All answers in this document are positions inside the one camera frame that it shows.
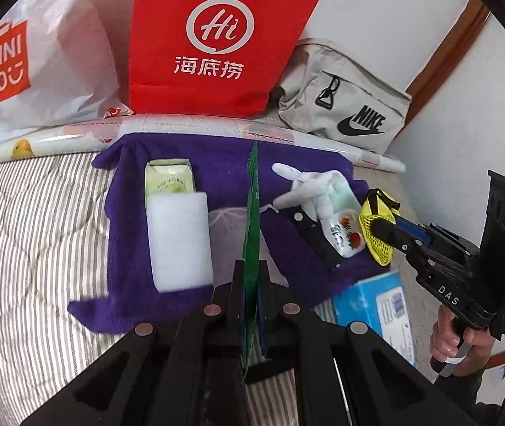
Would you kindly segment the person's right hand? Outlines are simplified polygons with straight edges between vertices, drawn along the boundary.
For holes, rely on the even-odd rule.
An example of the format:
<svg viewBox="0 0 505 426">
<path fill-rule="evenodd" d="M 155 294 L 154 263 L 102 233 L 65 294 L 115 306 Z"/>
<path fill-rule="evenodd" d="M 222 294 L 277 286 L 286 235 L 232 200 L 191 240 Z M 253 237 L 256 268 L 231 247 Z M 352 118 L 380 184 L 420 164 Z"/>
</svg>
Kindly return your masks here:
<svg viewBox="0 0 505 426">
<path fill-rule="evenodd" d="M 488 330 L 476 331 L 466 328 L 460 337 L 454 330 L 454 312 L 445 305 L 438 308 L 438 321 L 433 326 L 430 336 L 430 354 L 438 362 L 447 362 L 450 358 L 458 357 L 458 346 L 461 339 L 470 345 L 467 356 L 456 365 L 455 376 L 467 376 L 483 370 L 492 355 L 496 339 Z"/>
</svg>

